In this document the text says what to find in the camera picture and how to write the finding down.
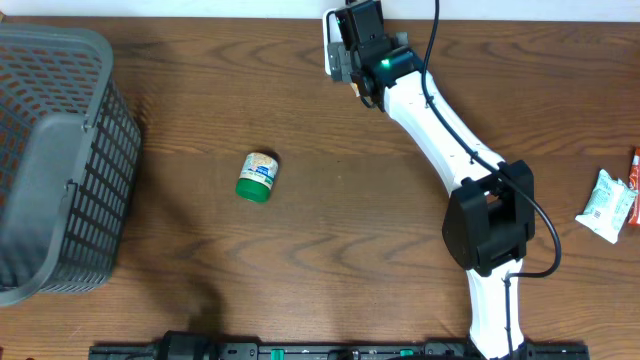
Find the green lid jar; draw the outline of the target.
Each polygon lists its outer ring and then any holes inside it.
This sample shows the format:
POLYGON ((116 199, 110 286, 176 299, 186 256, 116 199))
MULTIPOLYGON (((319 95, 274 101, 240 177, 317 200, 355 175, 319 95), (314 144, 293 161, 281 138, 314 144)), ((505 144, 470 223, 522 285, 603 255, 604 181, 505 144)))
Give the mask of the green lid jar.
POLYGON ((242 166, 236 194, 256 203, 266 203, 272 192, 279 163, 275 157, 260 152, 249 153, 242 166))

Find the mint green wipes pack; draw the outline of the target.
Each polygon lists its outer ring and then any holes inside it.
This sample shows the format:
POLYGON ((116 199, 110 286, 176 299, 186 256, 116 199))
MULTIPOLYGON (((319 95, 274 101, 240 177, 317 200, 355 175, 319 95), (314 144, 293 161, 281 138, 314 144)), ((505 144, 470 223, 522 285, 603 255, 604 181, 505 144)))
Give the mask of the mint green wipes pack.
POLYGON ((637 195, 636 190, 601 169, 584 211, 575 220, 609 243, 616 244, 637 195))

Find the red Top chocolate bar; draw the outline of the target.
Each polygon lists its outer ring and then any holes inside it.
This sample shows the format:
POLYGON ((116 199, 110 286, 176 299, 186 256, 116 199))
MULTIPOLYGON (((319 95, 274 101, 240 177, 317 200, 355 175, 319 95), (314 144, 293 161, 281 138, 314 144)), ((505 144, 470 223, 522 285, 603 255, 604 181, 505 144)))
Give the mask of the red Top chocolate bar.
POLYGON ((630 217, 628 220, 628 224, 631 226, 639 226, 639 200, 640 200, 640 192, 639 192, 639 175, 640 175, 640 148, 636 147, 634 150, 631 168, 629 173, 629 186, 632 190, 636 192, 636 197, 634 203, 631 207, 630 217))

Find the orange tissue pack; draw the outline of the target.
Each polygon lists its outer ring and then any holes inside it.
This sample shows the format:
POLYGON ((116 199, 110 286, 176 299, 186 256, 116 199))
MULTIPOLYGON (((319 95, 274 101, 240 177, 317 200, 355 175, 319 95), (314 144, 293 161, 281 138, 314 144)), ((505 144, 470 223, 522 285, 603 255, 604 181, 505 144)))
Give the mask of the orange tissue pack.
POLYGON ((353 89, 355 96, 360 97, 360 91, 359 91, 358 85, 356 83, 351 83, 350 86, 353 89))

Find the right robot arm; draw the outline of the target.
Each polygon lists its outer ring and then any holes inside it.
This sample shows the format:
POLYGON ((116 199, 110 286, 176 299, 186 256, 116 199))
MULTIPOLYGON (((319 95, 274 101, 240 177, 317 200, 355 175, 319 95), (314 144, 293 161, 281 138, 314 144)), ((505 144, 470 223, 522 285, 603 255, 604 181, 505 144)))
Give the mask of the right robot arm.
POLYGON ((323 21, 326 73, 401 126, 448 193, 442 238, 469 282, 472 346, 484 359, 519 355, 517 282, 535 233, 531 169, 473 134, 439 91, 430 57, 386 31, 380 2, 348 1, 323 21))

